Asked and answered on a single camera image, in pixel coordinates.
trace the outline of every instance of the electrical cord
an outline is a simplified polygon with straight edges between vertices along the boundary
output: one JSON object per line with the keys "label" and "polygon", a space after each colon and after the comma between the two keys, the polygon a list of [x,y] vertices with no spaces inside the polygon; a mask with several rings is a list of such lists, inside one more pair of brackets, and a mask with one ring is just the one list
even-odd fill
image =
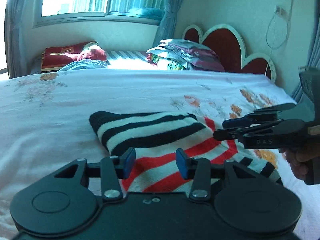
{"label": "electrical cord", "polygon": [[[274,19],[274,23],[275,23],[275,27],[273,28],[273,43],[272,44],[274,44],[275,40],[276,40],[276,17],[275,17],[275,15],[276,15],[276,13],[274,14],[274,17],[272,18],[272,19]],[[268,71],[268,68],[269,68],[269,65],[270,65],[271,56],[272,56],[272,52],[273,52],[273,49],[270,46],[269,46],[269,48],[271,49],[271,51],[270,51],[270,55],[269,55],[269,60],[268,60],[266,72],[264,73],[265,76],[267,75],[267,71]]]}
{"label": "electrical cord", "polygon": [[[268,47],[269,47],[270,49],[272,49],[272,50],[273,50],[273,49],[279,49],[279,48],[281,48],[281,47],[287,42],[287,40],[288,40],[288,38],[289,38],[289,28],[290,28],[291,15],[292,15],[292,6],[293,6],[293,0],[291,0],[290,10],[289,10],[289,14],[288,14],[288,21],[287,21],[287,28],[286,28],[286,29],[287,29],[287,30],[286,30],[286,37],[285,37],[284,41],[281,42],[280,45],[273,47],[272,45],[269,44],[268,38],[267,38],[268,33],[269,33],[269,29],[270,29],[270,26],[271,26],[271,23],[272,23],[273,20],[274,20],[274,22],[275,22],[275,28],[276,28],[276,13],[274,13],[272,19],[270,20],[270,22],[269,22],[269,24],[268,24],[268,28],[267,28],[267,32],[266,32],[266,42],[267,42]],[[274,30],[273,30],[273,37],[274,37],[274,38],[275,38],[275,28],[274,28]]]}

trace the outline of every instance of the stacked clothes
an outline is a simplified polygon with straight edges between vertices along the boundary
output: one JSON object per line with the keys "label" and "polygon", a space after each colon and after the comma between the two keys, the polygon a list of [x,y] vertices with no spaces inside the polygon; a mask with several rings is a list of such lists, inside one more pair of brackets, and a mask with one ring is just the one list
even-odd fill
{"label": "stacked clothes", "polygon": [[163,70],[209,70],[224,72],[217,54],[203,44],[181,39],[162,40],[147,50],[147,60]]}

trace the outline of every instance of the finger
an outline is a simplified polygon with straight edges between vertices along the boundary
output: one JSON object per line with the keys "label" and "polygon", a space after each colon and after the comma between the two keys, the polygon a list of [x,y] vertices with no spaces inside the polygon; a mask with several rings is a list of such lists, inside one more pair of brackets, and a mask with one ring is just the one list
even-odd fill
{"label": "finger", "polygon": [[293,166],[292,164],[290,164],[290,167],[291,167],[292,173],[297,179],[305,180],[306,174],[304,174],[304,172],[301,172],[301,170],[298,167]]}
{"label": "finger", "polygon": [[320,140],[313,138],[308,140],[298,151],[296,159],[299,162],[306,162],[320,156]]}
{"label": "finger", "polygon": [[293,152],[292,150],[288,149],[285,152],[285,158],[287,159],[287,162],[289,162],[293,166],[299,166],[300,165],[300,163],[297,161],[296,153]]}

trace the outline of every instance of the headboard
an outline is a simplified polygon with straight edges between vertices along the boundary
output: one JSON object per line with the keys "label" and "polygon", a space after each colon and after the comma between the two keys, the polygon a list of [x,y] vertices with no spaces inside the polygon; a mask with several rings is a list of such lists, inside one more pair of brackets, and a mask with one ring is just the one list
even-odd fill
{"label": "headboard", "polygon": [[247,57],[240,34],[230,25],[215,25],[205,34],[197,25],[190,25],[182,38],[212,49],[226,72],[264,74],[273,82],[276,80],[276,68],[270,57],[265,53],[254,53]]}

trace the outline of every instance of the folded blanket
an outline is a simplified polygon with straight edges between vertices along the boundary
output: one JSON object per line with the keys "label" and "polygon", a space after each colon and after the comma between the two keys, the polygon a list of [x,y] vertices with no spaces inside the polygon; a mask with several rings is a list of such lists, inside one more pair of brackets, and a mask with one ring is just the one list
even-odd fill
{"label": "folded blanket", "polygon": [[122,155],[129,147],[136,149],[136,163],[123,188],[136,192],[184,191],[191,181],[184,181],[175,163],[175,151],[182,148],[189,157],[201,156],[211,163],[225,160],[240,162],[250,169],[281,183],[275,167],[264,159],[248,158],[238,152],[235,141],[216,141],[215,124],[206,117],[181,112],[92,114],[90,124],[111,155]]}

